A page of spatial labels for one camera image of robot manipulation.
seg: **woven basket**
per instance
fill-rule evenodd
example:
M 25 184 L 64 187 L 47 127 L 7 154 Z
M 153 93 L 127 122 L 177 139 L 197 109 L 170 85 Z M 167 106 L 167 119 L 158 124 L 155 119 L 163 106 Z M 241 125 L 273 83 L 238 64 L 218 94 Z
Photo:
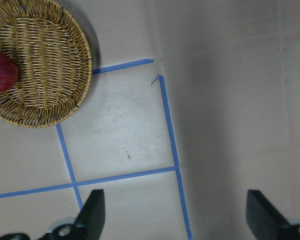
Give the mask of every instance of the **woven basket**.
M 92 79 L 84 31 L 53 0 L 0 0 L 0 52 L 19 67 L 19 80 L 0 93 L 0 119 L 22 127 L 55 125 L 73 114 Z

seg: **blue tape grid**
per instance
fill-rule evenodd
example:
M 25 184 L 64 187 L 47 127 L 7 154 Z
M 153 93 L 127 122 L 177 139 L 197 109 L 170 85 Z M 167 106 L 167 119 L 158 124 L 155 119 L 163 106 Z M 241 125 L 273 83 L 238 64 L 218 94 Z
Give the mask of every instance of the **blue tape grid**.
M 123 64 L 119 64 L 119 65 L 94 69 L 92 71 L 92 74 L 95 75 L 95 74 L 101 74 L 101 73 L 106 73 L 106 72 L 112 72 L 112 71 L 116 71 L 116 70 L 121 70 L 121 69 L 141 66 L 141 65 L 145 65 L 145 64 L 150 64 L 150 63 L 153 63 L 153 62 L 154 62 L 154 60 L 152 60 L 152 59 L 142 59 L 142 60 L 127 62 L 127 63 L 123 63 Z M 182 213 L 183 213 L 183 218 L 184 218 L 184 223 L 185 223 L 185 229 L 186 229 L 186 233 L 187 233 L 187 236 L 188 236 L 188 240 L 192 240 L 193 237 L 192 237 L 192 233 L 191 233 L 191 230 L 190 230 L 190 223 L 189 223 L 189 218 L 188 218 L 184 188 L 183 188 L 183 184 L 182 184 L 181 172 L 180 172 L 180 169 L 179 169 L 179 159 L 178 159 L 178 153 L 177 153 L 177 147 L 176 147 L 176 141 L 175 141 L 173 126 L 172 126 L 172 121 L 171 121 L 169 105 L 168 105 L 168 96 L 167 96 L 167 91 L 166 91 L 165 80 L 164 80 L 164 76 L 162 76 L 162 75 L 158 75 L 156 79 L 159 79 L 159 82 L 160 82 L 161 95 L 162 95 L 162 101 L 163 101 L 163 107 L 164 107 L 164 112 L 165 112 L 165 118 L 166 118 L 168 133 L 169 133 L 169 137 L 170 137 L 170 141 L 171 141 L 171 150 L 172 150 L 174 166 L 77 182 L 76 178 L 75 178 L 75 175 L 74 175 L 72 165 L 71 165 L 71 161 L 70 161 L 70 158 L 69 158 L 69 154 L 68 154 L 68 150 L 67 150 L 67 146 L 66 146 L 66 142 L 65 142 L 63 133 L 62 133 L 61 126 L 60 126 L 60 124 L 57 124 L 55 127 L 56 127 L 56 131 L 57 131 L 57 134 L 58 134 L 58 137 L 59 137 L 60 145 L 61 145 L 61 148 L 62 148 L 62 151 L 63 151 L 66 166 L 67 166 L 67 169 L 68 169 L 68 172 L 69 172 L 71 183 L 56 185 L 56 186 L 49 186 L 49 187 L 36 188 L 36 189 L 30 189 L 30 190 L 24 190 L 24 191 L 15 191 L 15 192 L 3 193 L 3 194 L 0 194 L 0 199 L 1 198 L 21 196 L 21 195 L 27 195 L 27 194 L 47 192 L 47 191 L 54 191 L 54 190 L 60 190 L 60 189 L 66 189 L 66 188 L 73 188 L 78 206 L 81 209 L 83 207 L 83 203 L 82 203 L 82 200 L 81 200 L 81 196 L 80 196 L 80 193 L 79 193 L 78 186 L 85 186 L 85 185 L 104 183 L 104 182 L 110 182 L 110 181 L 116 181 L 116 180 L 122 180 L 122 179 L 135 178 L 135 177 L 141 177 L 141 176 L 146 176 L 146 175 L 152 175 L 152 174 L 159 174 L 159 173 L 166 173 L 166 172 L 175 171 L 178 190 L 179 190 L 179 196 L 180 196 L 180 202 L 181 202 L 181 207 L 182 207 Z

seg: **red fruit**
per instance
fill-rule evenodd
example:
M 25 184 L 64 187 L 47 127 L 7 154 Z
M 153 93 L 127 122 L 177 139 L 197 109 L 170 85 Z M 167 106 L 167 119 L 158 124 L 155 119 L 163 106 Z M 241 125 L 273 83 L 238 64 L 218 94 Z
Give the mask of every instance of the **red fruit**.
M 12 89 L 19 76 L 18 66 L 7 55 L 0 53 L 0 93 Z

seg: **blue tape line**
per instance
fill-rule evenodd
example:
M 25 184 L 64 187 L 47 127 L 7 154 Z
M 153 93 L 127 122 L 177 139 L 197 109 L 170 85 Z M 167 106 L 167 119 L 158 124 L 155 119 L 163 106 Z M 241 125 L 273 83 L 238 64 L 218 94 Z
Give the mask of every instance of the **blue tape line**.
M 174 161 L 174 165 L 176 167 L 178 167 L 179 166 L 179 159 L 178 159 L 174 129 L 172 127 L 172 121 L 171 121 L 170 110 L 169 110 L 169 105 L 168 105 L 168 97 L 167 97 L 165 79 L 164 79 L 164 76 L 162 76 L 162 75 L 158 75 L 157 78 L 159 79 L 159 82 L 160 82 L 165 119 L 166 119 L 166 124 L 167 124 L 167 127 L 168 127 L 169 137 L 170 137 L 170 141 L 171 141 L 173 161 Z
M 65 142 L 65 139 L 64 139 L 64 135 L 62 133 L 61 126 L 60 126 L 59 123 L 57 125 L 55 125 L 55 127 L 56 127 L 56 131 L 58 133 L 58 137 L 59 137 L 59 140 L 60 140 L 60 144 L 61 144 L 61 148 L 62 148 L 62 151 L 63 151 L 66 167 L 68 168 L 68 172 L 69 172 L 69 175 L 70 175 L 70 179 L 71 179 L 72 187 L 73 187 L 73 190 L 74 190 L 74 193 L 75 193 L 75 197 L 76 197 L 76 200 L 78 202 L 78 206 L 81 210 L 83 208 L 83 203 L 82 203 L 81 196 L 80 196 L 79 189 L 78 189 L 78 185 L 77 185 L 77 182 L 76 182 L 74 170 L 73 170 L 71 162 L 70 162 L 70 158 L 69 158 L 66 142 Z
M 188 217 L 184 187 L 182 184 L 181 172 L 179 170 L 178 152 L 177 152 L 175 134 L 174 134 L 173 126 L 172 126 L 171 115 L 170 115 L 170 110 L 169 110 L 169 105 L 168 105 L 168 96 L 167 96 L 165 78 L 162 75 L 158 75 L 157 79 L 159 79 L 159 82 L 160 82 L 165 119 L 166 119 L 166 124 L 167 124 L 168 132 L 169 132 L 169 137 L 171 140 L 171 150 L 172 150 L 172 156 L 173 156 L 173 161 L 174 161 L 174 165 L 175 165 L 175 174 L 176 174 L 176 180 L 177 180 L 178 189 L 179 189 L 180 202 L 181 202 L 181 208 L 182 208 L 183 219 L 184 219 L 184 224 L 185 224 L 185 230 L 186 230 L 186 234 L 188 236 L 188 240 L 192 240 L 193 237 L 192 237 L 192 233 L 190 230 L 190 222 L 189 222 L 189 217 Z
M 152 64 L 153 62 L 154 62 L 153 59 L 142 59 L 142 60 L 138 60 L 138 61 L 131 61 L 131 62 L 122 63 L 122 64 L 118 64 L 118 65 L 114 65 L 114 66 L 106 66 L 106 67 L 94 69 L 92 71 L 92 74 L 93 75 L 103 74 L 103 73 L 112 72 L 112 71 L 116 71 L 116 70 L 128 69 L 128 68 L 132 68 L 132 67 L 136 67 L 136 66 L 140 66 L 140 65 Z
M 118 176 L 110 176 L 110 177 L 104 177 L 104 178 L 99 178 L 99 179 L 80 181 L 77 184 L 78 184 L 78 186 L 84 186 L 84 185 L 90 185 L 90 184 L 99 184 L 99 183 L 116 181 L 116 180 L 121 180 L 121 179 L 130 179 L 130 178 L 135 178 L 135 177 L 141 177 L 141 176 L 145 176 L 145 175 L 172 172 L 172 171 L 175 171 L 175 170 L 176 170 L 176 167 L 171 166 L 171 167 L 165 167 L 165 168 L 149 170 L 149 171 L 140 171 L 140 172 L 123 174 L 123 175 L 118 175 Z
M 72 184 L 69 183 L 69 184 L 47 186 L 47 187 L 41 187 L 41 188 L 36 188 L 36 189 L 24 190 L 24 191 L 14 191 L 14 192 L 2 193 L 2 194 L 0 194 L 0 199 L 16 197 L 16 196 L 21 196 L 21 195 L 27 195 L 27 194 L 37 194 L 37 193 L 59 190 L 59 189 L 67 189 L 67 188 L 71 188 L 71 187 L 72 187 Z

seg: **wicker basket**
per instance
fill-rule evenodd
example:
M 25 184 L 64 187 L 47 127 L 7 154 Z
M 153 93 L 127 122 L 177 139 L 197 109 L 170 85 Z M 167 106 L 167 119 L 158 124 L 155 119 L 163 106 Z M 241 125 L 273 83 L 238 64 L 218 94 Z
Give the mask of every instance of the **wicker basket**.
M 0 52 L 19 67 L 19 80 L 0 93 L 0 119 L 22 127 L 55 125 L 73 114 L 92 79 L 84 31 L 53 0 L 0 0 Z

